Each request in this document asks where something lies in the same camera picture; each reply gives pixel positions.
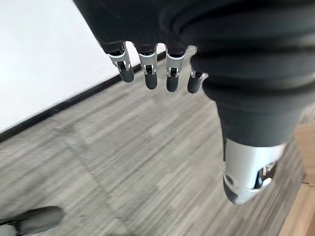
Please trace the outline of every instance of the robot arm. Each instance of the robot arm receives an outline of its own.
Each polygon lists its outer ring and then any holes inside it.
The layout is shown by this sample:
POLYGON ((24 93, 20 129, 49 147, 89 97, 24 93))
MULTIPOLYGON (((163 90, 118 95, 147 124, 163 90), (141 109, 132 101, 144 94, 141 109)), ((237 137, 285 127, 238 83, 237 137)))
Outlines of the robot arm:
POLYGON ((102 49, 131 82, 134 43, 149 89, 164 43, 166 87, 177 89, 188 45, 190 93, 201 80, 221 121, 227 197, 243 204, 272 180, 277 161, 315 101, 314 0, 74 0, 102 49))

